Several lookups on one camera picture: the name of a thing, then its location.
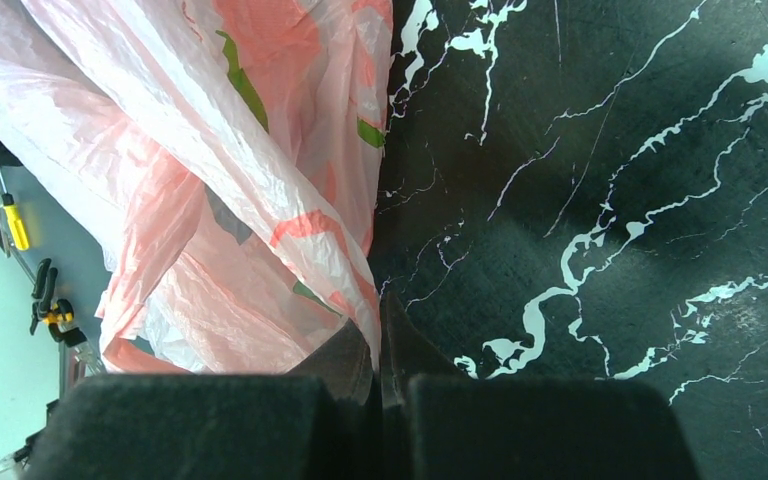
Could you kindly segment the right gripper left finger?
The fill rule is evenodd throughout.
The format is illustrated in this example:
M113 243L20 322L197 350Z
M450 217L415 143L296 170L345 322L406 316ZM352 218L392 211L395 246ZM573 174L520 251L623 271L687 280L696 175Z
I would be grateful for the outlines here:
M347 407L370 353L353 324L281 375L107 374L57 405L29 479L347 479Z

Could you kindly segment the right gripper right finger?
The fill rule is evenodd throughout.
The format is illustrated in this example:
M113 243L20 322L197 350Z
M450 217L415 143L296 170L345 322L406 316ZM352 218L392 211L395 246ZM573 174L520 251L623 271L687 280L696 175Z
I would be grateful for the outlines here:
M387 479L695 479L681 427L630 381L473 380L381 300Z

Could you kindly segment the pink plastic bag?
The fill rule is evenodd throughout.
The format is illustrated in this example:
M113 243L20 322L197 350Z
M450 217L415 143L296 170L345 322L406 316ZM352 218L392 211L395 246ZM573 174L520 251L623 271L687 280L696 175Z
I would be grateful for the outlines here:
M0 141L101 245L109 372L282 373L367 255L389 1L0 1Z

